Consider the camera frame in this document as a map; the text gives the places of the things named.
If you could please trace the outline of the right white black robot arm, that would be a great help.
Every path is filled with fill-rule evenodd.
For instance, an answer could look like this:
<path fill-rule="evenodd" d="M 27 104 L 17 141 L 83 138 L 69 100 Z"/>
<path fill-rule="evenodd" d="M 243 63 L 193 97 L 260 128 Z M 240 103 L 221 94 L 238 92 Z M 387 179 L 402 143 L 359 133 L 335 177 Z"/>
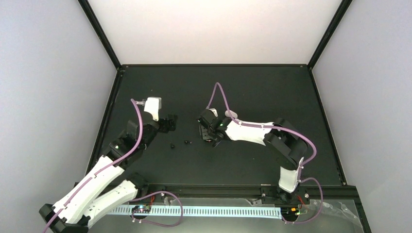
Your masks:
<path fill-rule="evenodd" d="M 267 147 L 280 166 L 277 198 L 290 203 L 296 197 L 309 140 L 282 118 L 274 122 L 242 121 L 234 112 L 218 115 L 215 109 L 202 111 L 197 122 L 204 141 L 217 146 L 221 141 L 246 141 Z"/>

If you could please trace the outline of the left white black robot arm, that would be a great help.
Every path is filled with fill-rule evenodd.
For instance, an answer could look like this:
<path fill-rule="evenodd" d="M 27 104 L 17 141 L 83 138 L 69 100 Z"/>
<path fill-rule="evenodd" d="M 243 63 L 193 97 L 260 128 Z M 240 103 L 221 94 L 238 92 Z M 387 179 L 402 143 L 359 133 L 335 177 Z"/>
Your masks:
<path fill-rule="evenodd" d="M 175 131 L 177 115 L 155 120 L 150 113 L 128 121 L 118 138 L 109 144 L 95 166 L 55 204 L 44 204 L 39 214 L 54 233 L 86 233 L 103 216 L 136 198 L 147 184 L 133 173 L 109 191 L 105 189 L 136 162 L 158 133 Z"/>

